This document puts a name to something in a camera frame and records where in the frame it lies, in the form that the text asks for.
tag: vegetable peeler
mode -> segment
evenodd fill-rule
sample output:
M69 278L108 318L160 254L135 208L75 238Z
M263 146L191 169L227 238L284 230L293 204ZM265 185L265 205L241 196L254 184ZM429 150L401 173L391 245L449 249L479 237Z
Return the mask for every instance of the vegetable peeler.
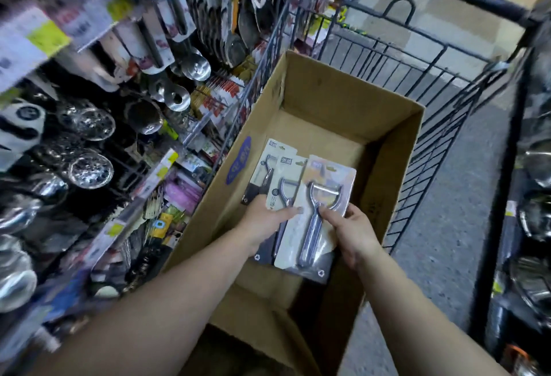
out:
M286 197L286 195L285 195L285 185L291 185L291 186L298 187L299 183L297 181L287 180L285 177L282 177L281 179L279 179L279 197L283 201L283 205L286 208L288 208L289 206L291 206L293 204L293 198L292 197ZM283 238L283 233L285 232L285 227L286 226L287 226L287 221L281 222L281 224L279 224L279 228L277 230L277 235L275 236L276 240L274 241L274 248L273 248L273 252L272 252L272 255L274 256L274 258L275 258L275 256L277 256L277 252L279 251L279 246L281 245L281 240Z
M304 238L302 250L300 251L299 259L297 262L298 266L301 268L309 268L312 266L313 255L316 251L318 243L320 242L321 224L323 221L321 219L320 213L318 212L318 209L323 204L320 201L316 200L316 198L314 197L314 190L335 195L335 200L332 205L329 205L327 207L328 209L334 210L341 201L342 186L334 189L318 184L315 181L311 181L310 183L308 183L308 195L313 206L313 214L310 218L310 223L308 225L308 229L306 230L306 237Z
M262 180L262 185L260 186L260 193L261 195L267 195L268 191L270 190L270 183L272 182L272 177L274 175L274 167L271 167L269 164L270 160L275 160L277 162L277 158L272 156L272 154L268 154L266 156L265 166L266 166L266 176L264 177L264 180Z

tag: person's right hand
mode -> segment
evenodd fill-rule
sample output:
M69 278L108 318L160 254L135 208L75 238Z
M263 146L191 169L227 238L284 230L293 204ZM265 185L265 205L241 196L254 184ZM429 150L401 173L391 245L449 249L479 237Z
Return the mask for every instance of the person's right hand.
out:
M344 261L356 269L360 261L382 252L369 219L357 206L348 204L344 218L335 211L320 207L320 215L335 227Z

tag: hand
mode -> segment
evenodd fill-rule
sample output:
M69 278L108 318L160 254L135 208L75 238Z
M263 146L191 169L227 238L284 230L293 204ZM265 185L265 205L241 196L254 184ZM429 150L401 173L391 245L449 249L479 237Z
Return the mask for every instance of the hand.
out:
M270 211L266 207L266 198L266 195L257 195L235 227L252 245L252 255L256 253L261 242L278 230L281 222L301 213L301 208L296 207Z
M344 218L325 206L321 206L319 211L321 217L335 227L339 247L348 267L356 270L359 262L368 261L383 251L369 219L357 206L349 203Z

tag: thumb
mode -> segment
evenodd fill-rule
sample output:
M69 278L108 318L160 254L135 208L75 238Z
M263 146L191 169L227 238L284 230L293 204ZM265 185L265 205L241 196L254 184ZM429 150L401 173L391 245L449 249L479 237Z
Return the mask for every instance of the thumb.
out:
M289 207L289 208L283 208L279 211L275 211L274 215L278 218L278 221L281 223L285 220L289 220L293 218L293 216L303 213L304 209L302 207Z
M344 218L339 214L338 212L332 211L330 209L327 209L325 206L320 206L318 209L318 212L320 213L320 216L325 219L328 223L333 225L335 228L342 225L344 222Z

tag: person's left hand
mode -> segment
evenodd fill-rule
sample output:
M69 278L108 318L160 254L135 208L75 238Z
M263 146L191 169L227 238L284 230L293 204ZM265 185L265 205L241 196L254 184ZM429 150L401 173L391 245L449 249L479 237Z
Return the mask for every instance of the person's left hand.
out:
M283 208L270 211L266 207L266 195L257 195L247 207L243 218L235 229L242 234L252 246L252 254L256 253L261 242L276 232L279 224L302 213L300 207Z

